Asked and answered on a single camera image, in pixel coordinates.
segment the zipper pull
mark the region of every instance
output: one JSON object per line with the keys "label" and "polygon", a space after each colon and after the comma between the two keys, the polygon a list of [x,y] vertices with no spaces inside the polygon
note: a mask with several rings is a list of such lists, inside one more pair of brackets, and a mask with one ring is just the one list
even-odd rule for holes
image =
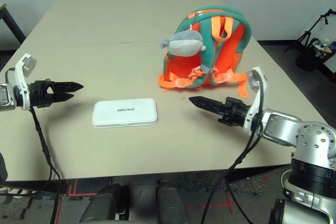
{"label": "zipper pull", "polygon": [[190,13],[190,14],[188,15],[188,19],[194,18],[194,17],[196,17],[196,16],[201,16],[201,15],[203,15],[203,12],[202,12],[201,10],[198,10],[198,11],[196,11],[196,12]]}

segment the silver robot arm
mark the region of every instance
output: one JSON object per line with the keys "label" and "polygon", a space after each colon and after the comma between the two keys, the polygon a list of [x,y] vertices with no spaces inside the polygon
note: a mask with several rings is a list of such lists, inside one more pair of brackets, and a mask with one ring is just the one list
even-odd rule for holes
{"label": "silver robot arm", "polygon": [[[241,126],[251,135],[257,122],[262,82],[264,107],[268,84],[259,67],[247,72],[251,88],[257,92],[252,105],[227,97],[225,104],[205,97],[189,100],[198,108],[223,116],[219,122]],[[291,154],[291,171],[283,194],[271,212],[270,224],[336,224],[336,130],[321,122],[303,122],[300,118],[263,110],[262,138],[296,150]]]}
{"label": "silver robot arm", "polygon": [[[286,210],[279,223],[329,223],[336,221],[336,130],[321,122],[303,122],[298,117],[266,109],[262,137],[293,146],[290,177],[284,183]],[[300,208],[293,204],[305,206]],[[309,212],[309,208],[318,213]]]}

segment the white box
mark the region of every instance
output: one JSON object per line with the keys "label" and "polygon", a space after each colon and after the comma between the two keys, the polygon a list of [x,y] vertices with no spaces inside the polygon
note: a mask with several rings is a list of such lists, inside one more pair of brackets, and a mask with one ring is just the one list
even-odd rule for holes
{"label": "white box", "polygon": [[92,124],[97,128],[150,125],[158,119],[152,98],[102,101],[94,107]]}

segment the teal backpack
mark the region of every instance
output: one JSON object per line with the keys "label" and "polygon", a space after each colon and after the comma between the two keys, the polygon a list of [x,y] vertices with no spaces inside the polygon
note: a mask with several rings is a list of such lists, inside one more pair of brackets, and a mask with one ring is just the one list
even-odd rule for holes
{"label": "teal backpack", "polygon": [[205,50],[188,57],[168,51],[159,85],[169,90],[239,82],[239,95],[247,98],[246,73],[234,73],[251,38],[243,14],[228,6],[202,7],[188,14],[175,34],[190,29],[202,35]]}

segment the tripod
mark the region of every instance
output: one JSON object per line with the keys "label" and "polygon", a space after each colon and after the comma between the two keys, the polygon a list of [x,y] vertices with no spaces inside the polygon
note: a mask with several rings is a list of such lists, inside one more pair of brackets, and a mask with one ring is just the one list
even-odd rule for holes
{"label": "tripod", "polygon": [[307,40],[306,40],[306,42],[305,42],[305,46],[304,46],[304,48],[306,48],[307,47],[307,44],[308,44],[308,41],[309,41],[309,39],[310,39],[310,35],[311,35],[311,31],[313,30],[313,28],[316,26],[316,24],[322,19],[322,18],[324,18],[324,23],[327,25],[328,24],[328,19],[327,19],[327,17],[329,16],[329,15],[331,15],[331,14],[333,14],[333,15],[336,15],[336,12],[334,11],[334,10],[332,10],[332,9],[329,9],[325,14],[323,14],[323,15],[320,15],[320,17],[319,17],[319,19],[315,22],[315,24],[308,30],[308,31],[305,31],[303,34],[302,34],[302,36],[300,37],[300,38],[298,38],[296,41],[294,41],[291,45],[289,45],[286,49],[285,49],[285,51],[287,51],[287,50],[289,50],[289,49],[291,49],[291,48],[298,48],[299,50],[303,50],[303,45],[302,45],[302,41],[307,37]]}

